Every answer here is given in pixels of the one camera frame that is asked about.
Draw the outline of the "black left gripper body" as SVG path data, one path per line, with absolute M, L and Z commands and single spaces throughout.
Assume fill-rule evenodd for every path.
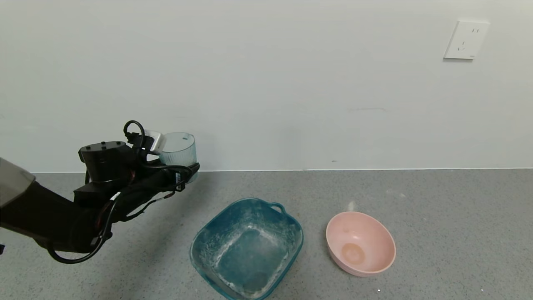
M 168 165 L 161 159 L 155 159 L 145 162 L 144 167 L 150 173 L 149 187 L 161 192 L 179 192 L 185 186 L 186 180 L 182 179 L 182 172 L 186 168 L 184 165 Z

